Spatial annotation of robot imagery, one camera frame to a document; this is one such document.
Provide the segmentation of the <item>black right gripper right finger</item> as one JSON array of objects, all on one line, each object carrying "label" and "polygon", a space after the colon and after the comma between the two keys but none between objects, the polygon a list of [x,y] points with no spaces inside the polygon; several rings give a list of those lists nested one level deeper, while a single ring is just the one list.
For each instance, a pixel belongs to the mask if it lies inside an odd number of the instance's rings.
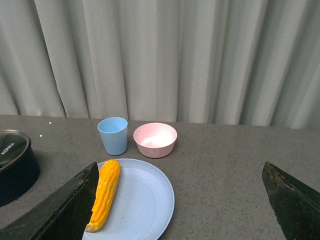
[{"label": "black right gripper right finger", "polygon": [[270,162],[262,181],[277,222],[287,240],[320,238],[320,193]]}]

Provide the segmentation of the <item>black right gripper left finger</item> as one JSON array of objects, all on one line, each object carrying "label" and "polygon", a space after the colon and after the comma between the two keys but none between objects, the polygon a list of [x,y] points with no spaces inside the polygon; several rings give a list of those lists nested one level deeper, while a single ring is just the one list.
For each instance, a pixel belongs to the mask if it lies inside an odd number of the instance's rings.
[{"label": "black right gripper left finger", "polygon": [[91,163],[29,212],[0,230],[2,240],[80,240],[92,216],[99,170]]}]

